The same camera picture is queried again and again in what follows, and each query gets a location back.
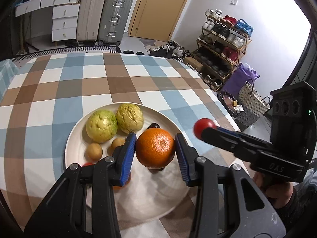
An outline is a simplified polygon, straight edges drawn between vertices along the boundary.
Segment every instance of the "wooden door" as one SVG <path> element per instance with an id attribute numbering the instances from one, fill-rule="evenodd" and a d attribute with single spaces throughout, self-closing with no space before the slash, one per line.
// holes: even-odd
<path id="1" fill-rule="evenodd" d="M 141 0 L 130 36 L 167 41 L 185 0 Z"/>

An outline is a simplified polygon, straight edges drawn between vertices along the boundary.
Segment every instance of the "purple bag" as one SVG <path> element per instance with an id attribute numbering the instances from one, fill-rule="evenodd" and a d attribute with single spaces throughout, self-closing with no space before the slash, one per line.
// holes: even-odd
<path id="1" fill-rule="evenodd" d="M 242 63 L 239 63 L 236 71 L 224 84 L 221 90 L 226 91 L 237 98 L 245 82 L 249 81 L 250 79 L 255 81 L 259 77 L 260 76 L 256 74 L 256 71 L 251 69 L 251 67 L 247 63 L 245 63 L 244 65 Z"/>

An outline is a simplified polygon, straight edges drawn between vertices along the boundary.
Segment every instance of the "suitcase handle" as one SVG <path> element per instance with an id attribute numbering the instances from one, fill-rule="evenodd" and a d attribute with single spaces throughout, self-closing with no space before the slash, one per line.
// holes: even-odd
<path id="1" fill-rule="evenodd" d="M 114 23 L 114 26 L 118 25 L 120 23 L 120 19 L 121 19 L 121 16 L 119 14 L 116 14 L 116 16 L 118 17 L 118 21 L 117 21 L 117 23 Z"/>

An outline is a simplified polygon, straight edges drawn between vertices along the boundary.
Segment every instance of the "white dresser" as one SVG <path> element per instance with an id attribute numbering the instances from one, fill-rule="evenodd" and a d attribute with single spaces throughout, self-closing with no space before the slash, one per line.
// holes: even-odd
<path id="1" fill-rule="evenodd" d="M 52 40 L 76 38 L 79 4 L 55 6 L 53 8 Z"/>
<path id="2" fill-rule="evenodd" d="M 52 16 L 53 41 L 75 39 L 79 11 L 78 0 L 30 0 L 16 7 L 15 16 L 18 17 L 50 6 L 54 6 Z"/>

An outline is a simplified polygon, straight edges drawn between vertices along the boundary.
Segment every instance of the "basket handle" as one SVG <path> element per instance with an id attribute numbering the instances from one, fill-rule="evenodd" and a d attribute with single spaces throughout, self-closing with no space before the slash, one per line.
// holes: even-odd
<path id="1" fill-rule="evenodd" d="M 264 97 L 261 101 L 263 101 L 265 98 L 270 99 L 270 100 L 269 100 L 269 102 L 268 102 L 268 104 L 269 104 L 269 103 L 270 103 L 270 101 L 271 101 L 271 98 L 270 98 L 270 97 Z"/>
<path id="2" fill-rule="evenodd" d="M 245 84 L 247 84 L 249 81 L 252 81 L 252 89 L 251 89 L 251 92 L 249 93 L 249 95 L 251 95 L 252 92 L 253 92 L 253 90 L 254 90 L 254 81 L 253 81 L 253 79 L 248 79 L 248 80 L 245 82 Z"/>

